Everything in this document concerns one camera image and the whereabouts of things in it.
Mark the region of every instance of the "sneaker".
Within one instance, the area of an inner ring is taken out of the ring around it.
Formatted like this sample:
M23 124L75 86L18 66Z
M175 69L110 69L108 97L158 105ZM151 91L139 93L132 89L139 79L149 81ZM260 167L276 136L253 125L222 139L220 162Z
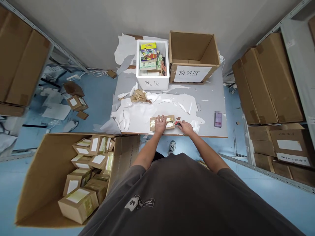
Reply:
M169 149L167 155L169 156L171 153L174 153L175 148L176 148L176 143L175 143L175 141L171 141L170 149Z

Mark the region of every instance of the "styrofoam box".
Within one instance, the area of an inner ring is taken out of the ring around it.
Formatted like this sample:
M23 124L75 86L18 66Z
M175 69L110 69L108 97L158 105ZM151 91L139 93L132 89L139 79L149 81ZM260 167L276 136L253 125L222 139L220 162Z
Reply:
M140 70L139 56L141 51L141 44L146 43L157 43L157 50L160 51L162 56L165 58L166 76L142 76ZM168 60L168 43L166 41L154 41L154 40L137 40L137 66L136 76L141 88L145 91L165 91L168 89L170 81L170 65Z

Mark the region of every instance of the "blue floor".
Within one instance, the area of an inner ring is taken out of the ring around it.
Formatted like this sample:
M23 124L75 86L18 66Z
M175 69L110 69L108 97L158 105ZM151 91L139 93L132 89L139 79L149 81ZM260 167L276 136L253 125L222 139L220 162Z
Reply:
M61 78L61 82L69 77L69 74ZM112 94L115 93L116 80L109 77L94 78L85 75L78 84L82 86L86 96L84 97L89 108L86 110L90 116L84 121L76 117L76 112L70 112L63 122L74 119L79 121L73 132L92 132L93 124L104 124L110 117L112 106ZM242 111L237 91L229 93L224 88L226 100L226 115L228 121L228 139L204 138L204 140L217 152L225 155L235 153L246 155L245 140L243 134ZM31 104L27 117L27 124L40 125L49 123L50 119L40 115L44 108L41 107L43 97L36 96ZM62 132L63 125L54 127L51 132ZM43 135L42 128L23 128L16 142L15 149L37 147ZM184 152L193 159L199 159L199 153L188 137L163 136L157 147L157 151L166 155L170 141L176 141L175 154ZM14 161L0 162L0 202L1 218L0 228L2 235L77 235L81 228L71 229L38 229L15 227L14 216L18 203L21 187L27 169L32 158L24 158ZM277 209L288 220L296 225L306 235L315 235L315 196L299 190L293 186L272 179L254 170L225 160L238 176L265 201Z

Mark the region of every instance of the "table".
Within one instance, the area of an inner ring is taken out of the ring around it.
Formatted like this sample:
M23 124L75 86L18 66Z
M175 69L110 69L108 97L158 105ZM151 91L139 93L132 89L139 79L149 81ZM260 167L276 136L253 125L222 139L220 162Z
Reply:
M117 87L115 96L117 97L121 93L130 92L132 87L135 85L137 78L133 73L121 73L118 77ZM188 88L176 88L170 90L169 94L188 94L196 99L196 103L200 104L201 111L197 112L197 116L205 120L205 124L200 125L199 133L201 137L212 137L212 138L228 138L227 122L226 122L226 110L225 110L225 99L223 91L223 78L222 69L218 68L213 75L208 79L204 85L193 85L193 84L180 84ZM162 91L150 91L155 93L161 93ZM222 117L222 128L214 127L214 113L220 111L223 113ZM178 129L167 129L164 135L181 136L178 134ZM148 129L147 133L143 132L123 132L122 134L152 134Z

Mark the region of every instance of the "gray wall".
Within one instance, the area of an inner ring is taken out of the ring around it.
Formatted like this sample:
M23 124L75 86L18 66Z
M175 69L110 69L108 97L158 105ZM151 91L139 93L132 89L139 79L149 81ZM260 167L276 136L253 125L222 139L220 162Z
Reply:
M121 33L167 38L170 30L214 33L223 72L299 0L9 0L85 65L116 69Z

